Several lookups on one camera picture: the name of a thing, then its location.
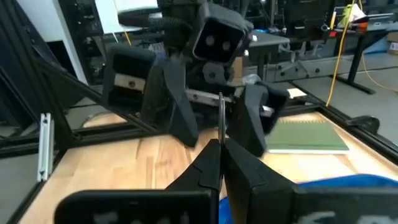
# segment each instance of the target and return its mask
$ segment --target metal bracket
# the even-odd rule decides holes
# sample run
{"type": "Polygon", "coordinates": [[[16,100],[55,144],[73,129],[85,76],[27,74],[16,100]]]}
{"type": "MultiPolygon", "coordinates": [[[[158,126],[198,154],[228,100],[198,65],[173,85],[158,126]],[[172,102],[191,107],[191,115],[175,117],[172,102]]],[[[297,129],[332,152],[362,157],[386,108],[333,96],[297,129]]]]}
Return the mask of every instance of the metal bracket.
{"type": "Polygon", "coordinates": [[[380,127],[380,121],[372,116],[359,116],[346,120],[348,126],[363,128],[371,134],[377,134],[380,127]]]}
{"type": "Polygon", "coordinates": [[[37,181],[46,181],[52,173],[54,152],[54,120],[50,113],[41,114],[39,136],[39,163],[37,181]]]}

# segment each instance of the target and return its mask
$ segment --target black aluminum frame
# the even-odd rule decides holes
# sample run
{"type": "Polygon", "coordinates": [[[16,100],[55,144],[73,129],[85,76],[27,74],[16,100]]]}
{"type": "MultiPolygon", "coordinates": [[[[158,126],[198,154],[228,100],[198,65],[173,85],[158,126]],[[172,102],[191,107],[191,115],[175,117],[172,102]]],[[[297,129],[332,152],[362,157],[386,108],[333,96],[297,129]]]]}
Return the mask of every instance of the black aluminum frame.
{"type": "MultiPolygon", "coordinates": [[[[32,52],[27,34],[21,29],[19,26],[20,24],[21,23],[19,22],[15,9],[13,8],[12,0],[0,0],[0,28],[3,27],[8,30],[7,40],[10,42],[11,47],[19,57],[18,60],[20,61],[21,66],[27,71],[26,79],[30,81],[30,84],[34,87],[34,90],[37,93],[37,99],[45,106],[44,108],[46,111],[43,112],[51,113],[55,121],[55,148],[57,150],[57,155],[54,159],[54,169],[61,161],[66,151],[70,148],[165,134],[164,132],[159,131],[156,127],[142,122],[135,116],[123,114],[114,108],[104,105],[99,93],[80,83],[62,69],[36,59],[32,52]],[[110,124],[101,127],[71,130],[65,119],[65,115],[62,113],[62,108],[48,83],[48,75],[56,76],[66,85],[70,85],[70,88],[73,89],[73,91],[78,91],[85,97],[93,100],[95,103],[122,116],[126,120],[130,121],[130,123],[110,124]]],[[[295,103],[295,101],[293,101],[294,103],[292,106],[288,106],[283,110],[282,116],[319,112],[363,143],[372,147],[382,156],[398,165],[398,146],[380,135],[371,134],[369,131],[356,126],[350,126],[347,122],[347,120],[350,119],[349,116],[331,106],[327,108],[324,106],[325,102],[322,100],[313,96],[300,86],[297,86],[295,83],[291,82],[290,84],[304,91],[308,97],[312,99],[311,102],[314,104],[305,105],[295,103]]],[[[36,154],[38,153],[39,137],[36,135],[10,138],[8,142],[5,142],[6,145],[1,144],[3,144],[3,142],[0,142],[0,159],[36,154]]],[[[36,183],[33,186],[32,190],[21,202],[17,210],[12,214],[8,223],[17,223],[22,218],[25,211],[28,209],[43,186],[44,183],[42,182],[36,183]]]]}

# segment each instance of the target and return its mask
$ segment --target paper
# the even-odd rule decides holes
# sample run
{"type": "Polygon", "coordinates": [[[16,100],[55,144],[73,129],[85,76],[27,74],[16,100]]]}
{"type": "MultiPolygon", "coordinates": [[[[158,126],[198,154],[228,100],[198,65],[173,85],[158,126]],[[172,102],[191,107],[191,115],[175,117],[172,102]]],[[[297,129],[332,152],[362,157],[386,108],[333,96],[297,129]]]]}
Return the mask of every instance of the paper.
{"type": "Polygon", "coordinates": [[[157,0],[95,0],[104,34],[124,32],[124,29],[126,31],[140,29],[140,27],[125,27],[123,29],[123,26],[118,22],[118,12],[113,1],[115,1],[119,11],[157,7],[157,0]]]}
{"type": "MultiPolygon", "coordinates": [[[[345,10],[347,10],[347,14],[349,13],[349,10],[350,10],[349,7],[351,7],[351,5],[348,5],[345,9],[345,10]]],[[[351,15],[349,15],[348,21],[353,22],[355,20],[358,20],[358,19],[364,18],[364,17],[366,17],[366,14],[359,8],[359,6],[357,4],[354,4],[353,9],[351,11],[351,15]]],[[[338,27],[344,28],[345,24],[346,24],[346,18],[342,19],[339,22],[338,27]]]]}

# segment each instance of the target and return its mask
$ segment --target table leg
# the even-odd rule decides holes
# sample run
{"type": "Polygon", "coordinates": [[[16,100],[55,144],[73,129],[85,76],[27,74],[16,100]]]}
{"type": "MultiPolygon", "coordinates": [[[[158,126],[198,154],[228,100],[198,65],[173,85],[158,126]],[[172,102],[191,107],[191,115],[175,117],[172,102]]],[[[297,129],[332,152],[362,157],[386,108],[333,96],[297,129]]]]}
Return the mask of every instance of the table leg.
{"type": "Polygon", "coordinates": [[[353,63],[351,64],[351,68],[349,70],[348,78],[345,79],[345,78],[341,78],[341,77],[336,77],[336,79],[339,82],[345,83],[349,86],[356,88],[357,90],[361,90],[367,94],[372,95],[372,94],[376,93],[374,90],[372,90],[368,87],[362,86],[358,83],[355,83],[355,76],[356,76],[356,72],[358,71],[359,63],[361,62],[363,50],[365,49],[365,46],[366,46],[366,39],[367,39],[367,35],[362,35],[361,37],[359,37],[358,44],[356,46],[356,50],[355,50],[355,54],[354,54],[353,63]]]}

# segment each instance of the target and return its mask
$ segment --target desk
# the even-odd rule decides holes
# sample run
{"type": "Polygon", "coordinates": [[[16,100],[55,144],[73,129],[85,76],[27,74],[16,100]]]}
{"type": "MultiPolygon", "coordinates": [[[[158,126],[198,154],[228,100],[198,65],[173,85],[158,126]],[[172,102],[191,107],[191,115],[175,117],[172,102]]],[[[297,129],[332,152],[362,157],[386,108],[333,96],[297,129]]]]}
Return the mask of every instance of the desk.
{"type": "MultiPolygon", "coordinates": [[[[290,94],[302,95],[298,90],[290,90],[290,94]]],[[[282,119],[326,118],[319,113],[309,113],[282,119]]],[[[97,117],[87,126],[115,122],[123,120],[109,114],[97,117]]],[[[294,182],[360,173],[398,180],[397,166],[337,125],[334,127],[350,148],[347,155],[266,154],[260,160],[294,182]]],[[[52,223],[59,201],[79,190],[164,189],[188,167],[207,142],[216,137],[215,129],[204,131],[191,149],[171,136],[157,136],[68,150],[21,223],[52,223]]]]}

